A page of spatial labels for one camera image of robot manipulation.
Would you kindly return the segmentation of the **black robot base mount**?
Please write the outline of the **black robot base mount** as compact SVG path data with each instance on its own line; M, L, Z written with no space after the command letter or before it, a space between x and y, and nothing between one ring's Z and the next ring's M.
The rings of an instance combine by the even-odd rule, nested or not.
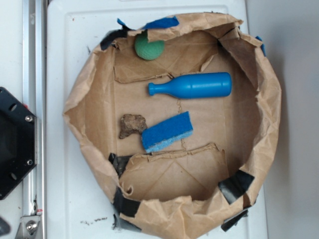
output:
M0 88L0 199L35 167L36 116L6 88Z

